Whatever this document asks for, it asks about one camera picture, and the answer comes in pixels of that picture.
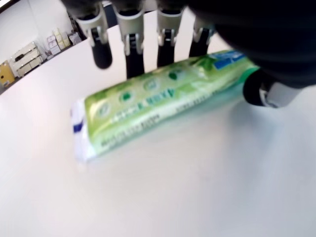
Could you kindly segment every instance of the toothpaste tube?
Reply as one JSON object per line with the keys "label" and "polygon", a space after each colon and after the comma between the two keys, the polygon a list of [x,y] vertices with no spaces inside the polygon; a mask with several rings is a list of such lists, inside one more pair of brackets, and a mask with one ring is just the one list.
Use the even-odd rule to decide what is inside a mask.
{"label": "toothpaste tube", "polygon": [[255,71],[243,54],[190,58],[132,78],[72,107],[76,158],[89,161],[161,120],[244,82]]}

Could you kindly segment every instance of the green package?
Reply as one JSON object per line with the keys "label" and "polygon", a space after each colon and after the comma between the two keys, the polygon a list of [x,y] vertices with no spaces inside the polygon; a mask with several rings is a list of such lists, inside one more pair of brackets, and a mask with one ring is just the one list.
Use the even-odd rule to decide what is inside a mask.
{"label": "green package", "polygon": [[257,68],[237,51],[190,58],[79,100],[76,157],[88,161],[159,121],[242,83]]}

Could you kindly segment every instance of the white tabletop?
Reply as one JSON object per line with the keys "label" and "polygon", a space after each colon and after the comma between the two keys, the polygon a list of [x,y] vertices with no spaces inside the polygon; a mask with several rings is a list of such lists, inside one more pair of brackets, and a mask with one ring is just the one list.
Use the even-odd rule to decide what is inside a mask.
{"label": "white tabletop", "polygon": [[[188,57],[185,12],[176,61]],[[156,68],[156,13],[145,15],[145,68]],[[0,96],[1,237],[314,237],[316,88],[287,108],[246,104],[236,88],[168,119],[88,165],[74,158],[70,107],[125,80],[87,41]],[[215,36],[211,50],[227,46]]]}

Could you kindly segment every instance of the robotic hand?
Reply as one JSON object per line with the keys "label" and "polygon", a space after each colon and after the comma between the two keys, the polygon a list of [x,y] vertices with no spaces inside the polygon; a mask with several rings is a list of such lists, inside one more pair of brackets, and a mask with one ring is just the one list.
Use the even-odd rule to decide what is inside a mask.
{"label": "robotic hand", "polygon": [[[100,0],[62,0],[90,38],[99,68],[112,63],[107,20]],[[126,56],[127,78],[144,73],[143,0],[112,0]],[[253,105],[283,107],[304,88],[316,84],[316,16],[313,3],[256,1],[157,0],[158,67],[174,61],[174,46],[185,6],[196,14],[190,57],[207,53],[215,30],[260,70],[245,82],[243,93]]]}

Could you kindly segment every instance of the yellow box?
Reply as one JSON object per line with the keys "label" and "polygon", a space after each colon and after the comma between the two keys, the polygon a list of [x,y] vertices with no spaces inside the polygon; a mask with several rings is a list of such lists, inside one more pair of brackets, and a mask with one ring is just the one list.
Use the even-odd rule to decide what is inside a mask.
{"label": "yellow box", "polygon": [[64,44],[65,44],[65,47],[70,46],[70,41],[69,41],[69,39],[64,39]]}
{"label": "yellow box", "polygon": [[60,49],[64,49],[64,48],[65,48],[65,44],[64,44],[63,41],[62,41],[62,42],[59,42],[58,45],[59,45],[59,48],[60,48]]}
{"label": "yellow box", "polygon": [[58,43],[63,41],[63,38],[61,37],[61,35],[56,35],[56,40]]}
{"label": "yellow box", "polygon": [[14,74],[10,68],[9,62],[5,61],[0,65],[0,83],[3,86],[8,86],[14,82]]}

